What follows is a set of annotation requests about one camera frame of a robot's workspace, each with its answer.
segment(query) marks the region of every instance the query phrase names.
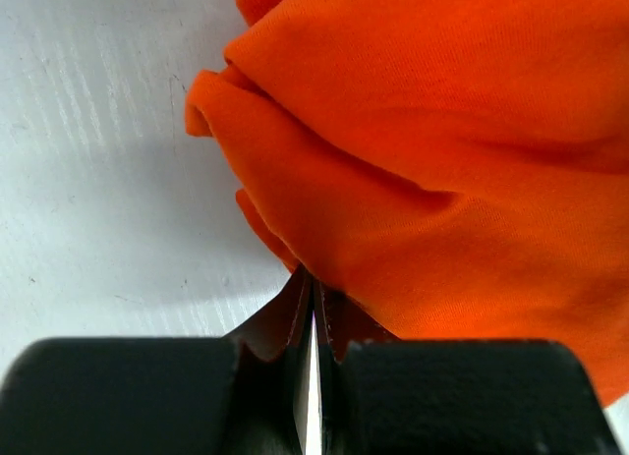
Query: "folded cloth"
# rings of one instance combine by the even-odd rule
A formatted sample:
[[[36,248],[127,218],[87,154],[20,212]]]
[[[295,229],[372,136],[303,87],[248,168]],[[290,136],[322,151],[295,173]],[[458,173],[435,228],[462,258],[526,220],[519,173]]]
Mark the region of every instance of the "folded cloth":
[[[399,337],[551,339],[629,390],[629,0],[237,5],[186,125],[289,268]]]

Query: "orange shirt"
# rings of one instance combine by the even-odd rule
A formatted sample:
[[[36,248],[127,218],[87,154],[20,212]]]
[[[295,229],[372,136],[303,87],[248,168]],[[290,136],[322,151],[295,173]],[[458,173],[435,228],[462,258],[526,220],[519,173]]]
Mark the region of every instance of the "orange shirt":
[[[629,390],[629,0],[237,4],[187,128],[289,267],[400,337],[556,340]]]

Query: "white table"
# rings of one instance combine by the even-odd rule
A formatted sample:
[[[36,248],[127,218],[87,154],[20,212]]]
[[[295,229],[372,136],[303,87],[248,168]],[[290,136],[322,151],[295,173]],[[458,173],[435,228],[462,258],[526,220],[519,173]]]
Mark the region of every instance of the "white table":
[[[0,374],[48,336],[222,334],[279,289],[182,123],[243,29],[233,0],[0,0]]]

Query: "white surface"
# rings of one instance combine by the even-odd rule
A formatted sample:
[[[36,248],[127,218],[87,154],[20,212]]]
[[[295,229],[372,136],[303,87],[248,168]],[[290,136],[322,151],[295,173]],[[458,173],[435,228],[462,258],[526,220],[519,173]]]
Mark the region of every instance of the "white surface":
[[[47,336],[221,334],[286,279],[183,134],[243,29],[233,0],[0,0],[0,374]]]

